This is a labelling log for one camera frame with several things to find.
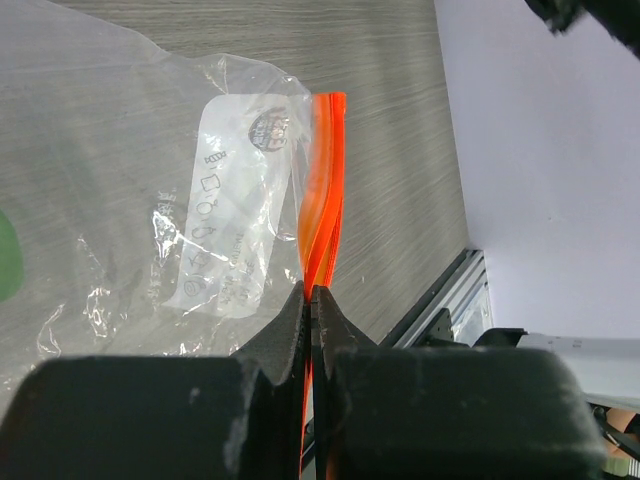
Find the clear orange zip top bag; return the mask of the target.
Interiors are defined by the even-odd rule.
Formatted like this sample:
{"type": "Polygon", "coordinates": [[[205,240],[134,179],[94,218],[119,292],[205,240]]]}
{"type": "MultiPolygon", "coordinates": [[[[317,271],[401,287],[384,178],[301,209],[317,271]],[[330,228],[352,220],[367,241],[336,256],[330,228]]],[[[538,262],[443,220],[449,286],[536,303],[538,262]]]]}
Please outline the clear orange zip top bag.
{"type": "Polygon", "coordinates": [[[229,356],[326,287],[346,96],[229,54],[188,59],[49,1],[1,5],[1,424],[42,363],[229,356]]]}

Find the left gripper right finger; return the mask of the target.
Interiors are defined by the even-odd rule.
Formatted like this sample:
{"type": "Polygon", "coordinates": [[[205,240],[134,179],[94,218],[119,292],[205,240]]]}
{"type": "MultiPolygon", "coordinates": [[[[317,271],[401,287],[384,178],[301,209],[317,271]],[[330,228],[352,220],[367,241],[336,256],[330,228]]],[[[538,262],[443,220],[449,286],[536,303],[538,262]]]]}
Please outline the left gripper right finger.
{"type": "Polygon", "coordinates": [[[390,348],[310,298],[320,479],[598,479],[605,451],[567,366],[507,346],[390,348]]]}

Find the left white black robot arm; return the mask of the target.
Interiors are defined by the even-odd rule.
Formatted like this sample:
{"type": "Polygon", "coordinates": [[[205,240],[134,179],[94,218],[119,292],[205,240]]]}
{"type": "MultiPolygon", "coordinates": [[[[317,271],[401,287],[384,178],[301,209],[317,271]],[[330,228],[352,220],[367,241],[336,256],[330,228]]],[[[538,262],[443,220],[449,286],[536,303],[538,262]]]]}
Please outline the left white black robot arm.
{"type": "Polygon", "coordinates": [[[29,374],[1,424],[5,479],[601,479],[637,456],[639,344],[435,324],[378,345],[331,292],[292,290],[228,357],[77,357],[29,374]]]}

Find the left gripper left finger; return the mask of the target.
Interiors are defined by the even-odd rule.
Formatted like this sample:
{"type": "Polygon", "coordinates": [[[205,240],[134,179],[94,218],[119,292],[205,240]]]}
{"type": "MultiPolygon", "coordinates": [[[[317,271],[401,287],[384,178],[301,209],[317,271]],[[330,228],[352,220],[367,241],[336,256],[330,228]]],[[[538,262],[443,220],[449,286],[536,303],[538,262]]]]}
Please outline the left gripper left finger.
{"type": "Polygon", "coordinates": [[[296,479],[304,289],[229,356],[42,363],[1,424],[5,479],[296,479]]]}

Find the green fake pepper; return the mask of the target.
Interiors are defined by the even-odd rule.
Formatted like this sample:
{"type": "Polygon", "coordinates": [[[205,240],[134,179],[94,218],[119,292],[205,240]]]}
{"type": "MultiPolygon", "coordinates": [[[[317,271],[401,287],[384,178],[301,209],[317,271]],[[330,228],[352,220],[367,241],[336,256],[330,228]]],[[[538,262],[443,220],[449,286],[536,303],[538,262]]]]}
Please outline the green fake pepper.
{"type": "Polygon", "coordinates": [[[16,230],[0,213],[0,300],[8,300],[20,289],[24,279],[23,254],[16,230]]]}

